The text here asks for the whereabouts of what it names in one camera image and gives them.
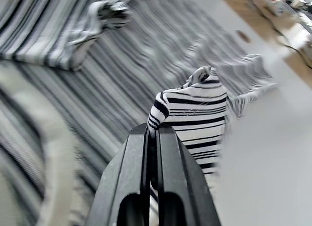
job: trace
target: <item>white table surface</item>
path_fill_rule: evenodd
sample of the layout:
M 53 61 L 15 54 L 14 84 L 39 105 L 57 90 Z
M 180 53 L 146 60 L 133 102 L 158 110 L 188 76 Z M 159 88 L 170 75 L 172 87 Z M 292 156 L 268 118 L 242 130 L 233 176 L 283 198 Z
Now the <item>white table surface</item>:
M 248 53 L 263 55 L 278 83 L 226 139 L 215 199 L 222 225 L 311 226 L 312 91 L 223 0 L 195 1 Z

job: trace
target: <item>gray striped fabric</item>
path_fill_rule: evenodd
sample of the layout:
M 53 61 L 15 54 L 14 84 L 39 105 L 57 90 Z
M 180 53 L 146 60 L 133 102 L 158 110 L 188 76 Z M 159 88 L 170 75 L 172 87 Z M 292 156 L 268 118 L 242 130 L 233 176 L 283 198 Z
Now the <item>gray striped fabric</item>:
M 128 6 L 132 20 L 121 29 L 105 30 L 90 47 L 81 71 L 0 61 L 1 69 L 18 71 L 45 95 L 79 143 L 76 161 L 81 168 L 74 189 L 81 207 L 72 203 L 69 225 L 83 225 L 104 168 L 129 131 L 147 120 L 158 92 L 180 87 L 196 69 L 211 65 L 227 88 L 231 110 L 240 116 L 244 102 L 274 85 L 262 58 L 246 54 L 192 0 L 130 0 Z M 35 225 L 47 187 L 45 140 L 25 109 L 0 92 L 3 119 L 10 118 L 6 123 L 19 134 L 1 133 L 0 156 L 7 160 L 3 169 L 19 176 L 11 184 L 24 212 L 23 225 Z M 11 144 L 23 149 L 8 156 Z
M 0 0 L 0 57 L 78 70 L 104 29 L 129 20 L 121 0 Z

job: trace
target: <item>striped blanket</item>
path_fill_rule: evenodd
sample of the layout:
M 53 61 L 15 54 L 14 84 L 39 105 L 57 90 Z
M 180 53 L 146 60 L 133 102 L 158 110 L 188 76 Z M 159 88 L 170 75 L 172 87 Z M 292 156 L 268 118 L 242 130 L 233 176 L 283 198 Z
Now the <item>striped blanket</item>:
M 127 7 L 131 21 L 107 28 L 80 71 L 0 61 L 0 171 L 22 225 L 83 225 L 104 168 L 146 122 L 155 95 L 201 66 L 215 68 L 236 116 L 274 85 L 261 56 L 246 54 L 192 0 L 128 0 Z M 51 148 L 62 147 L 64 136 L 64 153 Z

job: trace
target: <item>striped cloth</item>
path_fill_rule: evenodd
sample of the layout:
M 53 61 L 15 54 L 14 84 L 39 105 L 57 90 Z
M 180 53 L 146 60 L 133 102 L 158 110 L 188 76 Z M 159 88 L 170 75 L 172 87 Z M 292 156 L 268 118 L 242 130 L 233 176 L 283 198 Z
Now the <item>striped cloth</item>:
M 104 29 L 129 20 L 121 0 L 0 0 L 0 57 L 78 70 Z
M 156 95 L 148 117 L 151 135 L 165 122 L 192 154 L 211 191 L 219 157 L 219 142 L 228 116 L 227 92 L 215 69 L 201 67 L 180 88 Z
M 103 170 L 130 130 L 147 120 L 158 92 L 180 87 L 196 69 L 210 65 L 231 98 L 231 110 L 241 114 L 240 105 L 274 85 L 261 56 L 246 54 L 192 0 L 129 0 L 127 6 L 131 21 L 121 29 L 106 29 L 89 48 L 81 71 L 0 61 L 0 72 L 18 72 L 45 96 L 77 141 L 73 149 L 78 186 L 73 184 L 73 194 L 78 203 L 71 202 L 67 225 L 84 224 Z M 46 200 L 46 137 L 23 113 L 26 108 L 16 107 L 16 99 L 2 86 L 0 92 L 2 119 L 14 128 L 0 134 L 0 156 L 7 160 L 1 169 L 19 176 L 16 181 L 22 184 L 11 185 L 22 225 L 33 226 Z M 3 153 L 12 145 L 22 148 L 8 158 Z

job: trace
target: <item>black cable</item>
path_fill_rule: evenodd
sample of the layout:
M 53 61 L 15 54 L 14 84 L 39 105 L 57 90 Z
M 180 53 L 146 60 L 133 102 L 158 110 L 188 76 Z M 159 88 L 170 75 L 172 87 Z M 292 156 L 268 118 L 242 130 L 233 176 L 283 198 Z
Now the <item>black cable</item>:
M 258 14 L 259 14 L 261 17 L 263 17 L 263 18 L 270 24 L 271 28 L 272 28 L 276 33 L 278 33 L 280 36 L 282 36 L 282 37 L 285 39 L 285 41 L 287 42 L 287 44 L 283 44 L 283 43 L 280 43 L 280 44 L 283 45 L 283 46 L 285 46 L 285 47 L 287 47 L 287 48 L 290 48 L 290 49 L 296 51 L 296 52 L 298 53 L 298 55 L 301 57 L 301 59 L 302 59 L 302 61 L 304 62 L 304 64 L 305 64 L 309 69 L 312 70 L 312 67 L 307 63 L 307 61 L 306 61 L 306 59 L 304 58 L 304 56 L 302 55 L 302 53 L 300 53 L 299 50 L 297 50 L 296 48 L 294 48 L 294 47 L 291 46 L 291 43 L 290 43 L 289 39 L 288 39 L 280 30 L 278 30 L 278 29 L 276 28 L 276 26 L 274 25 L 274 23 L 272 22 L 272 20 L 269 19 L 269 18 L 262 12 L 262 10 L 255 4 L 254 0 L 249 0 L 249 1 L 250 1 L 250 2 L 253 4 L 253 6 L 256 8 Z

